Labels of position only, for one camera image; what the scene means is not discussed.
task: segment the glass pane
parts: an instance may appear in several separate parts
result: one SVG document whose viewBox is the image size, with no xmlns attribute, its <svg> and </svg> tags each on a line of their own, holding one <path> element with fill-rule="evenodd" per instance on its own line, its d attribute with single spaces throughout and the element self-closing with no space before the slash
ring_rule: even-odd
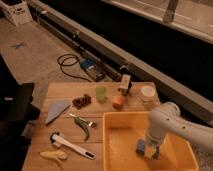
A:
<svg viewBox="0 0 213 171">
<path fill-rule="evenodd" d="M 213 0 L 179 0 L 174 22 L 213 36 Z"/>
</svg>

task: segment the green vegetable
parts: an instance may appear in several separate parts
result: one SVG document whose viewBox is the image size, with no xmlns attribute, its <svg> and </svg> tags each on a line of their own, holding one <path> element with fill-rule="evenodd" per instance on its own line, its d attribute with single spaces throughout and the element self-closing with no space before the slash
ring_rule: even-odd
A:
<svg viewBox="0 0 213 171">
<path fill-rule="evenodd" d="M 75 123 L 84 130 L 85 135 L 86 135 L 84 138 L 84 141 L 87 141 L 89 139 L 90 135 L 89 135 L 89 130 L 87 128 L 86 123 L 83 120 L 81 120 L 80 117 L 75 117 L 74 120 L 75 120 Z"/>
</svg>

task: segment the floor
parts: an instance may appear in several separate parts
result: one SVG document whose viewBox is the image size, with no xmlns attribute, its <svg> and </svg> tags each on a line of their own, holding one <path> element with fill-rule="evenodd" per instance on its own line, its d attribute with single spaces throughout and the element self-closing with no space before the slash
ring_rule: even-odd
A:
<svg viewBox="0 0 213 171">
<path fill-rule="evenodd" d="M 64 75 L 56 62 L 60 55 L 76 52 L 36 22 L 15 27 L 0 18 L 0 52 L 20 83 L 35 83 L 33 103 L 39 108 L 42 107 L 49 82 L 82 81 Z M 89 78 L 79 65 L 70 67 L 67 72 Z M 212 171 L 213 156 L 197 146 L 193 146 L 193 149 L 200 170 Z"/>
</svg>

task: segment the toy banana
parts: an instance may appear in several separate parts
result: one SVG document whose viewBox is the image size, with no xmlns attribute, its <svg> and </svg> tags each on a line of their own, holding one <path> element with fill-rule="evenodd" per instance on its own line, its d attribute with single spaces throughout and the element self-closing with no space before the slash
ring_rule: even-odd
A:
<svg viewBox="0 0 213 171">
<path fill-rule="evenodd" d="M 84 132 L 85 132 L 84 141 L 87 141 L 89 139 L 89 136 L 90 136 L 89 130 L 87 128 L 87 124 L 83 120 L 81 120 L 80 117 L 75 117 L 74 120 L 75 120 L 75 123 L 84 130 Z"/>
<path fill-rule="evenodd" d="M 59 164 L 59 166 L 61 166 L 61 160 L 67 159 L 67 154 L 61 150 L 42 151 L 39 152 L 39 155 L 43 158 L 55 160 Z"/>
</svg>

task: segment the orange tray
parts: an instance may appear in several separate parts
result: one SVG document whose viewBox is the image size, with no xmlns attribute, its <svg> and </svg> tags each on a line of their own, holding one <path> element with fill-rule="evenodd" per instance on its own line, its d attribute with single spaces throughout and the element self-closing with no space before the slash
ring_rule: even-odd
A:
<svg viewBox="0 0 213 171">
<path fill-rule="evenodd" d="M 198 171 L 188 141 L 168 133 L 158 160 L 136 153 L 138 139 L 144 139 L 147 112 L 109 112 L 103 117 L 104 171 Z"/>
</svg>

